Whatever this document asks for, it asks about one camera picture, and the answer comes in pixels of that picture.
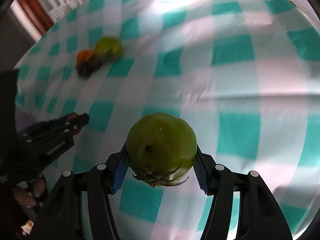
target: wall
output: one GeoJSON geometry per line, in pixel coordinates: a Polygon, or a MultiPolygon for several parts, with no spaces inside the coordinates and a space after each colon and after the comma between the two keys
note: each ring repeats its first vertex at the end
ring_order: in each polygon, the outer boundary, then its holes
{"type": "Polygon", "coordinates": [[[33,23],[30,21],[24,10],[21,8],[17,0],[14,0],[10,5],[10,9],[22,25],[22,27],[27,31],[27,33],[35,40],[39,41],[42,37],[40,32],[36,29],[33,23]]]}
{"type": "Polygon", "coordinates": [[[0,20],[0,72],[12,70],[34,43],[9,10],[0,20]]]}

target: wooden door frame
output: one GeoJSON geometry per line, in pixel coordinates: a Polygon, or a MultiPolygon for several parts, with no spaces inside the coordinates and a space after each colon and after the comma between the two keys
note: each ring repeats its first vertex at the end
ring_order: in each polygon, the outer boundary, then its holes
{"type": "Polygon", "coordinates": [[[41,35],[53,25],[53,21],[38,0],[17,0],[21,8],[41,35]]]}

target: table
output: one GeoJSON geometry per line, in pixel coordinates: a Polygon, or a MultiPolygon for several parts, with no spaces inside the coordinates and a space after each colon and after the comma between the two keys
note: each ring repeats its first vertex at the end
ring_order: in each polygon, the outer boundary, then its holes
{"type": "MultiPolygon", "coordinates": [[[[38,121],[90,115],[76,145],[45,170],[49,188],[63,171],[88,171],[118,152],[142,116],[166,112],[185,119],[217,163],[257,170],[297,235],[320,206],[319,47],[287,0],[90,0],[18,62],[17,106],[38,121]],[[119,38],[124,56],[79,78],[77,52],[103,36],[119,38]]],[[[200,239],[212,198],[193,170],[186,176],[152,189],[129,169],[110,200],[121,239],[200,239]]],[[[230,239],[238,209],[235,194],[230,239]]]]}

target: teal and white tablecloth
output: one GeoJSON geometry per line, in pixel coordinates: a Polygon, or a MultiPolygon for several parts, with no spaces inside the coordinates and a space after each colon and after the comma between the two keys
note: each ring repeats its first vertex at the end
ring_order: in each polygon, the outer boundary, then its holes
{"type": "MultiPolygon", "coordinates": [[[[90,0],[17,64],[17,106],[39,121],[90,115],[76,145],[45,170],[50,188],[65,170],[105,162],[142,116],[166,112],[185,119],[217,163],[257,170],[297,236],[320,206],[319,48],[287,0],[90,0]],[[103,36],[119,38],[124,56],[79,78],[77,52],[103,36]]],[[[200,239],[212,198],[193,170],[187,176],[153,189],[129,169],[111,197],[121,239],[200,239]]],[[[236,194],[229,239],[238,209],[236,194]]]]}

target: green tomato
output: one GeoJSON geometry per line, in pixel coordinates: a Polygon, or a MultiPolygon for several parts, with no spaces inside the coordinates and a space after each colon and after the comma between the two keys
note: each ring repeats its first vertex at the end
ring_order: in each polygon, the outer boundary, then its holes
{"type": "Polygon", "coordinates": [[[181,118],[149,114],[136,122],[127,138],[129,166],[150,186],[177,186],[196,157],[196,135],[181,118]]]}
{"type": "Polygon", "coordinates": [[[97,41],[94,53],[103,62],[109,59],[115,61],[123,55],[123,48],[117,39],[103,37],[97,41]]]}

